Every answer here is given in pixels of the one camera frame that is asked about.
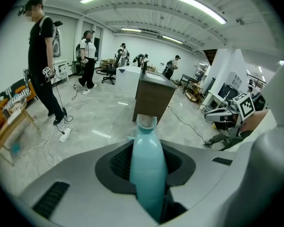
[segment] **tiled floor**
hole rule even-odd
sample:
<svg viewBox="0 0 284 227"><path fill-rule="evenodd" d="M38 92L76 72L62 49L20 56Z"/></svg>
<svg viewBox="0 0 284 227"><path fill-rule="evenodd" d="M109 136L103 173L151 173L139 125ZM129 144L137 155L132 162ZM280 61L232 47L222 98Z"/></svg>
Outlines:
<svg viewBox="0 0 284 227"><path fill-rule="evenodd" d="M69 115L74 117L73 122L78 122L78 124L73 127L66 142L59 141L61 136L59 132L56 132L49 141L48 150L58 162L81 152L125 140L127 136L134 136L136 123L132 122L132 117L135 99L124 96L122 91L117 90L116 86L108 81L101 84L102 77L98 74L94 76L94 82L98 86L90 92L93 102L74 107L69 111ZM71 100L76 94L73 85L78 78L78 76L72 76L69 81L58 84L66 110L69 110L73 105L92 100L91 97L80 93L75 100ZM77 89L81 88L78 82L76 85ZM182 94L182 89L179 88L175 91L169 105L181 120L194 127L205 140L218 133L210 123L204 120L202 112L197 110L197 105L189 102ZM46 136L55 129L53 126L54 116L47 116L47 110L40 101L31 103L27 111L31 116L37 116L36 124L40 127L40 131L36 132L33 125L22 122L6 142L6 146L9 147L13 142L18 141L22 153L41 144ZM202 139L189 126L184 125L169 108L166 109L156 131L160 139L203 148ZM21 156L14 167L0 157L0 182L7 191L19 195L33 180L53 167L46 163L41 150L42 146ZM45 146L43 152L46 160L54 164L55 162L48 156Z"/></svg>

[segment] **black office chair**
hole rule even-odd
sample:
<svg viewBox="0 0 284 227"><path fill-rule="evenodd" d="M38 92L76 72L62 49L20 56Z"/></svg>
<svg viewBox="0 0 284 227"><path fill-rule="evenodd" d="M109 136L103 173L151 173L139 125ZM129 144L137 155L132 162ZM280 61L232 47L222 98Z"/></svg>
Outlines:
<svg viewBox="0 0 284 227"><path fill-rule="evenodd" d="M102 83L106 80L110 80L112 82L112 84L114 85L114 82L113 82L113 80L115 80L114 75L116 74L116 70L118 68L118 63L119 63L121 55L122 54L118 54L118 57L115 55L116 61L114 62L113 66L106 65L106 71L107 71L106 75L108 77L103 77L103 79L101 81Z"/></svg>

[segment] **black t-shirt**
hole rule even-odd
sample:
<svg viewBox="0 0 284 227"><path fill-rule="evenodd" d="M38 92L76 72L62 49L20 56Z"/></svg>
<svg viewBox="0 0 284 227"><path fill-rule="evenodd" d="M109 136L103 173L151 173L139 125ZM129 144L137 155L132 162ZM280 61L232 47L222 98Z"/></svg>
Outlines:
<svg viewBox="0 0 284 227"><path fill-rule="evenodd" d="M28 68L32 75L36 75L39 78L44 77L42 70L47 67L47 55L45 38L53 36L53 21L50 17L47 17L40 28L40 22L38 21L30 31L29 49L28 49Z"/></svg>

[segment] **cap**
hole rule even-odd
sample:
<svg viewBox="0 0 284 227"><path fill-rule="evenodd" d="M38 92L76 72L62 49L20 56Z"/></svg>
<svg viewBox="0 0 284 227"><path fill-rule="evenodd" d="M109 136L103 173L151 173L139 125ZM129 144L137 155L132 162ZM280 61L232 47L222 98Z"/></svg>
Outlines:
<svg viewBox="0 0 284 227"><path fill-rule="evenodd" d="M37 4L42 4L42 0L29 0L26 5L25 5L25 11L31 11L32 10L32 5L37 5Z"/></svg>

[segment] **teal bottle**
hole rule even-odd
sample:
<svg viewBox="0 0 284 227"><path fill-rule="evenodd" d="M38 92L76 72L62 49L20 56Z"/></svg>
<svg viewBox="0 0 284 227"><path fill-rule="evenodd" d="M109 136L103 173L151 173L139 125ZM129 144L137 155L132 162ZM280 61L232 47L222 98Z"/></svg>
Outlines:
<svg viewBox="0 0 284 227"><path fill-rule="evenodd" d="M151 124L147 125L149 127L145 127L145 124L142 125L141 119L139 116L137 120L130 182L136 185L139 203L159 222L168 171L162 145L154 132L157 118L152 117Z"/></svg>

